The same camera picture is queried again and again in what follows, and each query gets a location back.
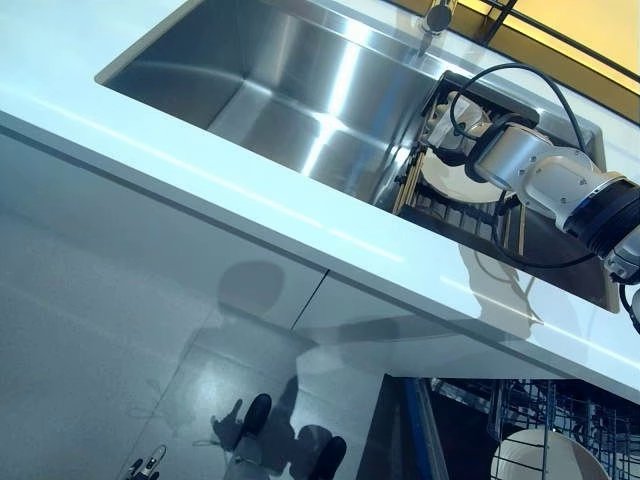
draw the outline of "sink basin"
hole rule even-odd
[[[205,1],[104,84],[372,202],[406,158],[407,122],[433,80],[390,58],[408,47],[362,23],[272,4]],[[362,46],[374,37],[383,53]]]
[[[322,2],[204,0],[156,27],[131,49],[141,53],[128,60],[123,54],[98,81],[392,211],[422,125],[419,113],[457,60],[445,60],[451,54],[443,51],[418,59],[417,44],[384,35]],[[483,83],[473,88],[488,96],[506,93],[507,111],[509,105],[521,105],[513,108],[534,115],[538,128],[556,143],[571,144],[571,126],[554,105],[513,84]],[[590,157],[603,168],[599,128],[586,120],[581,125]],[[427,211],[415,195],[407,199],[409,204],[396,212],[406,220],[509,263],[492,245],[486,222],[479,221],[494,206],[469,216],[465,206],[449,208],[428,199]],[[556,263],[580,254],[582,247],[551,221],[535,214],[514,219],[511,225],[519,236],[526,231],[521,248],[533,252],[535,261]],[[557,248],[546,248],[551,244]],[[529,270],[596,305],[617,308],[612,284],[597,259],[571,269]]]

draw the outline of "cabinet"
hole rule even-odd
[[[558,378],[330,272],[295,331],[362,368],[402,377]]]
[[[4,476],[114,478],[198,332],[291,328],[323,275],[0,136]]]

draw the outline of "robotic arm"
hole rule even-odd
[[[430,120],[426,143],[445,163],[464,164],[472,180],[515,192],[522,204],[552,218],[558,229],[602,259],[612,280],[622,285],[623,306],[640,333],[640,312],[634,312],[640,309],[640,291],[633,307],[624,297],[624,285],[640,283],[640,186],[619,173],[600,171],[581,149],[555,146],[516,114],[489,121],[482,108],[462,93],[480,76],[501,68],[532,70],[553,83],[520,64],[486,70],[452,93],[448,105],[439,107],[440,115]],[[555,84],[552,88],[583,146],[573,113]]]

